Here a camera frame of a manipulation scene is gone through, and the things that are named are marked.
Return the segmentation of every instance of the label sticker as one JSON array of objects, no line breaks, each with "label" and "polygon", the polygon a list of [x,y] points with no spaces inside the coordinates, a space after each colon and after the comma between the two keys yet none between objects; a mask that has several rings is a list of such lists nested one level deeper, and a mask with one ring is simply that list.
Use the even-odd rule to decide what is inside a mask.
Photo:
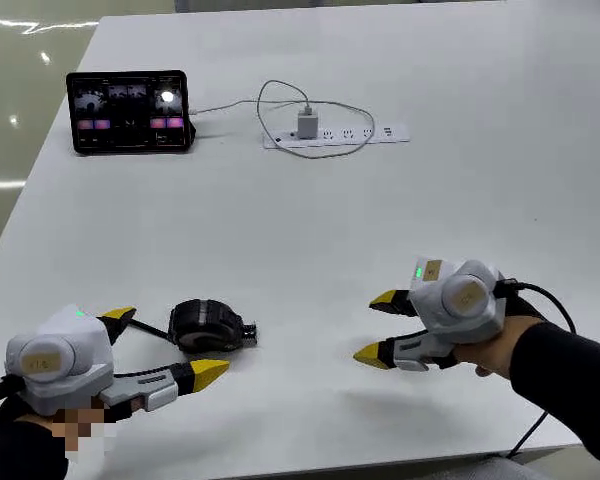
[{"label": "label sticker", "polygon": [[440,267],[442,266],[442,260],[429,260],[427,266],[424,267],[424,275],[422,276],[423,282],[433,282],[440,276]]},{"label": "label sticker", "polygon": [[27,374],[57,372],[62,366],[60,353],[35,353],[25,355],[20,364],[22,371]]},{"label": "label sticker", "polygon": [[471,282],[465,285],[458,293],[451,297],[451,303],[460,313],[466,313],[484,298],[484,292],[480,285]]}]

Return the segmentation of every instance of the sleeve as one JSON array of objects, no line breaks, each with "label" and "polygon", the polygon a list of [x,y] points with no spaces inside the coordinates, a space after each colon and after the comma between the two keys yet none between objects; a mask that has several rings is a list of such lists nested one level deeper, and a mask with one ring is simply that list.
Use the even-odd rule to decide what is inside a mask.
[{"label": "sleeve", "polygon": [[510,367],[519,395],[547,410],[600,460],[600,344],[540,323],[518,340]]},{"label": "sleeve", "polygon": [[69,466],[64,439],[40,425],[15,422],[27,413],[20,403],[24,402],[6,400],[0,407],[0,479],[64,479]]}]

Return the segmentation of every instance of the power outlet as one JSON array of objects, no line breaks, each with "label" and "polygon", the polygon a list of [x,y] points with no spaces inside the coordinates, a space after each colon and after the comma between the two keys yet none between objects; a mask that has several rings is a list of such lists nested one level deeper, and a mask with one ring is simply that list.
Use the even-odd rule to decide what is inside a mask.
[{"label": "power outlet", "polygon": [[[371,135],[366,127],[321,128],[318,136],[310,140],[300,140],[296,133],[289,130],[272,131],[271,136],[276,143],[285,148],[334,147],[338,145],[359,145]],[[266,133],[263,133],[264,148],[276,148]],[[376,125],[376,131],[368,143],[398,143],[410,140],[409,130],[402,123]]]}]

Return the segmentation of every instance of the floor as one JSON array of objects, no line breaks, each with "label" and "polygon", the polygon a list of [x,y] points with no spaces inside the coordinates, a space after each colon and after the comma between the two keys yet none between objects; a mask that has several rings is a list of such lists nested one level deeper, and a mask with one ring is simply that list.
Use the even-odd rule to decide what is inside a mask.
[{"label": "floor", "polygon": [[[105,15],[261,8],[411,3],[381,0],[0,0],[0,234],[26,182],[74,70]],[[600,480],[600,465],[582,448],[532,462],[557,480]],[[340,472],[351,478],[413,477],[413,466]]]}]

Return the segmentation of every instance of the tablet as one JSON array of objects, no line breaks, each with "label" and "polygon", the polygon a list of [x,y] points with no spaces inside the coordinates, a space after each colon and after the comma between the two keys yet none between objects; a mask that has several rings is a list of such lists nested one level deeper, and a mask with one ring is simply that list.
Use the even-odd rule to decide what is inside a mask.
[{"label": "tablet", "polygon": [[193,142],[180,70],[70,73],[67,95],[79,153],[185,151]]}]

